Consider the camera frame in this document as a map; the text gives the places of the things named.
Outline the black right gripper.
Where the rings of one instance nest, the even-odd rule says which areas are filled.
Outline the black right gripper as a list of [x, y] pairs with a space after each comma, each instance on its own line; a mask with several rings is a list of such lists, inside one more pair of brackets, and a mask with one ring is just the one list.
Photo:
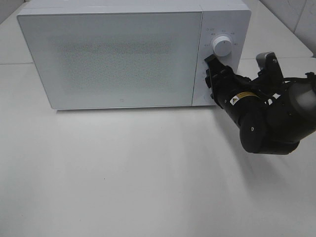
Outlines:
[[249, 116], [254, 121], [263, 121], [263, 100], [241, 84], [243, 77], [232, 73], [232, 68], [222, 64], [215, 55], [204, 59], [208, 69], [205, 83], [210, 98], [214, 99], [233, 121], [243, 121]]

